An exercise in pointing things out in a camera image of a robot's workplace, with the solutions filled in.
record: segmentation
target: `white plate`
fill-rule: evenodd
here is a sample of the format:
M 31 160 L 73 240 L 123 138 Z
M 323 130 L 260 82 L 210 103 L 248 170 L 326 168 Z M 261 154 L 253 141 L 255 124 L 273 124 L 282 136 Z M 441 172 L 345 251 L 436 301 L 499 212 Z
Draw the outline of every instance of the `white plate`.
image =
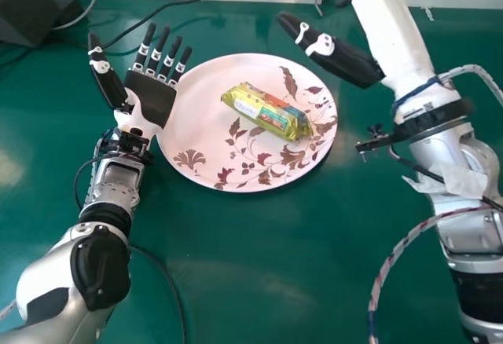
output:
M 220 101 L 242 82 L 307 113 L 314 136 L 288 143 L 262 130 Z M 257 192 L 285 185 L 312 170 L 329 152 L 337 108 L 326 85 L 293 61 L 259 53 L 210 60 L 177 86 L 160 148 L 191 181 L 227 192 Z

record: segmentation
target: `green table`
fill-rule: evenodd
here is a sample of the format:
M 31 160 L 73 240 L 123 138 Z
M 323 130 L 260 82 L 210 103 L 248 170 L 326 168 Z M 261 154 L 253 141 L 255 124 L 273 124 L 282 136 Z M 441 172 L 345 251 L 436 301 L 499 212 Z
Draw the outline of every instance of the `green table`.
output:
M 160 4 L 99 0 L 91 29 L 103 42 Z M 181 290 L 192 344 L 354 343 L 366 341 L 365 313 L 376 273 L 391 248 L 431 215 L 425 197 L 400 177 L 408 170 L 378 152 L 363 163 L 354 150 L 366 127 L 390 124 L 391 91 L 363 91 L 305 58 L 275 22 L 286 9 L 358 46 L 365 36 L 350 8 L 202 2 L 168 9 L 170 24 L 194 48 L 192 68 L 229 53 L 271 53 L 306 65 L 336 98 L 340 128 L 329 156 L 284 188 L 251 195 L 213 191 L 184 179 L 155 145 L 155 166 L 141 189 L 132 240 L 166 262 Z M 503 12 L 413 10 L 438 71 L 483 65 L 503 85 Z M 121 76 L 146 27 L 111 49 Z M 0 306 L 10 302 L 22 270 L 76 221 L 72 179 L 114 125 L 87 66 L 86 52 L 59 38 L 85 42 L 82 24 L 0 71 Z M 0 63 L 20 52 L 0 50 Z M 502 108 L 474 76 L 456 81 L 478 111 L 480 139 L 503 156 Z M 399 150 L 406 152 L 406 146 Z M 88 182 L 83 177 L 82 189 Z M 141 255 L 130 265 L 132 288 L 102 341 L 180 343 L 176 305 L 163 276 Z M 457 300 L 435 233 L 430 232 L 391 274 L 378 315 L 382 343 L 463 342 Z M 17 313 L 0 331 L 21 324 Z

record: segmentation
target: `black robotic finger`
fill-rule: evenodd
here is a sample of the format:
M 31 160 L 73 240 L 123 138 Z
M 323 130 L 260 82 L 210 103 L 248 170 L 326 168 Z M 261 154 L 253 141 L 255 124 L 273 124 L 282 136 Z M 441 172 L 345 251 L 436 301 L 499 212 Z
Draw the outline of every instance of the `black robotic finger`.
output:
M 94 34 L 89 34 L 88 50 L 93 77 L 110 108 L 123 112 L 130 111 L 130 105 L 126 103 L 127 93 L 124 85 L 110 66 L 100 41 Z
M 176 57 L 176 54 L 178 53 L 181 44 L 182 44 L 182 37 L 178 36 L 174 40 L 173 46 L 171 46 L 171 49 L 169 50 L 166 58 L 164 59 L 163 66 L 160 69 L 159 75 L 157 76 L 157 81 L 161 81 L 164 83 L 167 81 L 167 77 L 169 76 L 171 68 L 173 67 L 174 58 Z
M 143 43 L 140 45 L 140 49 L 138 50 L 138 55 L 136 56 L 136 61 L 134 62 L 132 68 L 133 71 L 137 71 L 138 73 L 143 72 L 143 67 L 145 66 L 147 57 L 149 56 L 150 43 L 152 42 L 154 32 L 156 32 L 156 24 L 150 24 L 149 29 L 145 34 L 145 38 L 143 39 Z
M 192 48 L 190 47 L 185 48 L 185 51 L 183 51 L 182 54 L 182 58 L 176 65 L 173 75 L 171 76 L 170 81 L 167 83 L 169 87 L 172 87 L 173 89 L 176 87 L 176 85 L 180 81 L 180 78 L 183 76 L 183 73 L 185 72 L 187 61 L 189 61 L 191 55 L 192 55 Z
M 154 78 L 154 76 L 156 75 L 157 66 L 159 65 L 159 61 L 163 56 L 164 45 L 166 44 L 167 37 L 169 36 L 169 34 L 170 34 L 170 28 L 165 27 L 163 30 L 163 34 L 159 38 L 156 48 L 152 51 L 149 66 L 145 71 L 145 75 L 147 75 L 148 77 Z
M 330 73 L 362 89 L 385 77 L 371 54 L 315 30 L 289 13 L 281 12 L 277 18 L 284 30 L 295 39 L 296 45 Z

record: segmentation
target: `food package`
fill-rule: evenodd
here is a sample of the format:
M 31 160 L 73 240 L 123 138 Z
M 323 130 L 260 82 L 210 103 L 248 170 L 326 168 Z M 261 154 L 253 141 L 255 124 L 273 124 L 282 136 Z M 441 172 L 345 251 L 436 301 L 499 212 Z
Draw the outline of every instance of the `food package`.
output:
M 245 82 L 222 95 L 222 101 L 252 122 L 285 139 L 295 141 L 312 136 L 304 112 Z

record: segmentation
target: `robotic arm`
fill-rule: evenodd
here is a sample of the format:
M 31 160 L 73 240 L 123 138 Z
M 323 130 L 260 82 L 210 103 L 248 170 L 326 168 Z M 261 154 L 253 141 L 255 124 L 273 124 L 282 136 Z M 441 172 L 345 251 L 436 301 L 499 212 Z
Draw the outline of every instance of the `robotic arm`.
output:
M 331 35 L 322 34 L 288 13 L 278 16 L 281 26 L 306 55 L 331 73 L 361 88 L 381 82 L 395 92 L 394 129 L 384 134 L 371 126 L 373 139 L 356 145 L 362 155 L 408 141 L 419 164 L 416 190 L 428 195 L 435 215 L 470 207 L 486 210 L 459 214 L 437 224 L 440 242 L 460 303 L 464 333 L 475 344 L 503 343 L 503 199 L 497 190 L 499 162 L 494 151 L 475 138 L 467 120 L 472 106 L 453 88 L 450 79 L 473 71 L 483 77 L 498 100 L 503 93 L 480 67 L 467 66 L 437 75 L 420 32 L 401 0 L 341 0 L 352 4 L 369 41 L 372 55 Z M 451 173 L 433 174 L 431 169 Z M 424 173 L 442 184 L 432 185 Z M 450 186 L 457 180 L 483 181 L 480 196 Z
M 166 27 L 144 74 L 154 31 L 152 24 L 124 84 L 98 38 L 89 37 L 91 71 L 118 125 L 109 131 L 110 138 L 99 140 L 94 158 L 84 164 L 93 164 L 93 177 L 76 225 L 22 273 L 16 299 L 26 323 L 0 335 L 2 344 L 96 342 L 115 306 L 130 290 L 128 238 L 138 190 L 145 166 L 152 163 L 152 139 L 167 123 L 176 97 L 174 87 L 191 51 L 185 51 L 168 79 L 181 39 L 160 63 L 169 34 Z

